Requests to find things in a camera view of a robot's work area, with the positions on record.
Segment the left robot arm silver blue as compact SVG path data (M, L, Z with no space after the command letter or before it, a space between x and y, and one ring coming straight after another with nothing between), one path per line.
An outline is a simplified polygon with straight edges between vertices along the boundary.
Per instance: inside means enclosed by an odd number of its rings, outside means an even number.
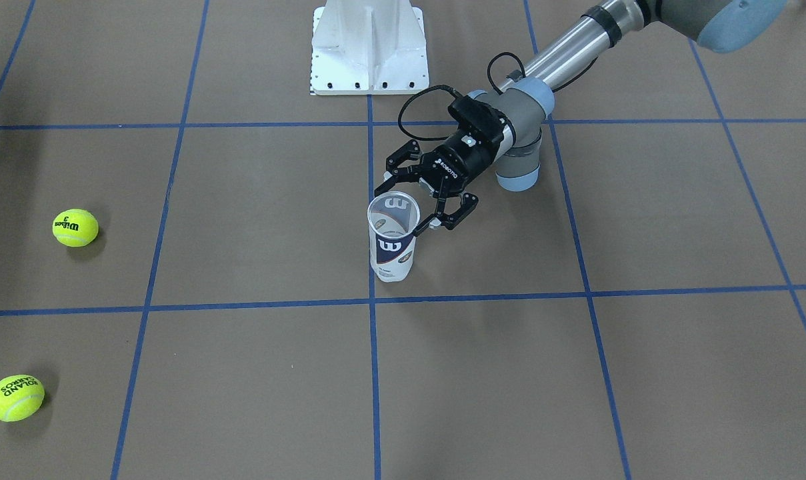
M457 130L439 137L424 152L422 138L385 160L383 182L373 194L398 183L418 183L436 201L433 213L414 228L453 230L476 208L469 185L491 167L506 191L520 192L539 179L542 122L555 108L555 95L579 79L608 49L632 31L659 22L698 46L729 53L753 42L783 12L783 1L603 1L588 9L548 48L507 76L501 85L461 94L448 85L436 90L453 97L449 115Z

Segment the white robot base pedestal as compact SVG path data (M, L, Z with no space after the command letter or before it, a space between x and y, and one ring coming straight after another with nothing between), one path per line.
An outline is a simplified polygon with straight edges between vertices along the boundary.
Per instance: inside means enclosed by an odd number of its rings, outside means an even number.
M312 15L312 95L412 95L430 86L422 9L327 1Z

